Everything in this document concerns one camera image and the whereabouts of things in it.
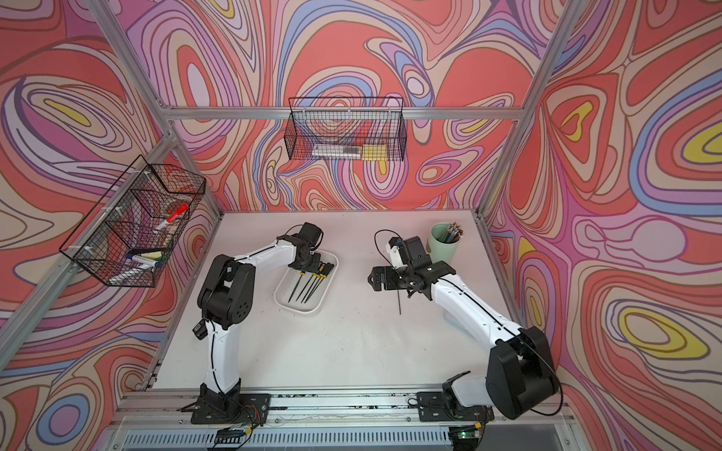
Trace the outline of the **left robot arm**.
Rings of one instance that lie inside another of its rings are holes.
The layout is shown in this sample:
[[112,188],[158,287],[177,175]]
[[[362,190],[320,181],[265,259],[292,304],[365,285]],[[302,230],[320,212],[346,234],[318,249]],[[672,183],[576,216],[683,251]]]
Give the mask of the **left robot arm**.
[[304,223],[295,233],[280,235],[272,244],[247,255],[214,258],[197,297],[203,336],[208,338],[208,369],[205,385],[227,396],[239,384],[240,324],[249,316],[255,285],[262,276],[281,267],[311,272],[321,265],[317,252],[323,231]]

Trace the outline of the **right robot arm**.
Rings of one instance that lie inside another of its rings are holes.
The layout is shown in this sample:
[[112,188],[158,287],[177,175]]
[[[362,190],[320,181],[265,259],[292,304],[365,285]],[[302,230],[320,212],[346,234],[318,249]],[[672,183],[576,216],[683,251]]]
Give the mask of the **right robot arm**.
[[563,389],[545,333],[525,328],[494,310],[447,261],[433,261],[420,238],[391,238],[385,245],[387,265],[370,271],[375,291],[423,295],[440,306],[487,356],[481,374],[470,370],[442,384],[445,414],[460,418],[476,407],[496,408],[509,419],[537,413],[537,406]]

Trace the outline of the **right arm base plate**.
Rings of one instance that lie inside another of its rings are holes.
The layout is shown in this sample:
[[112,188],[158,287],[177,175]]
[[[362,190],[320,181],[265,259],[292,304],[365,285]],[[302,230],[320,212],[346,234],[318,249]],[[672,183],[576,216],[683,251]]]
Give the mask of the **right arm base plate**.
[[486,424],[494,420],[494,410],[487,406],[464,407],[443,392],[422,391],[407,402],[417,409],[419,420],[430,422],[475,422]]

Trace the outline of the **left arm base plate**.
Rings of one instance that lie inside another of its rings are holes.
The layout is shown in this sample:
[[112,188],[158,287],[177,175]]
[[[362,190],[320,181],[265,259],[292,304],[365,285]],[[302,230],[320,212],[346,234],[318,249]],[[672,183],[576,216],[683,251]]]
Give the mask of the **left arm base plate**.
[[268,417],[270,401],[269,394],[231,391],[227,395],[220,395],[203,386],[192,411],[191,423],[263,425]]

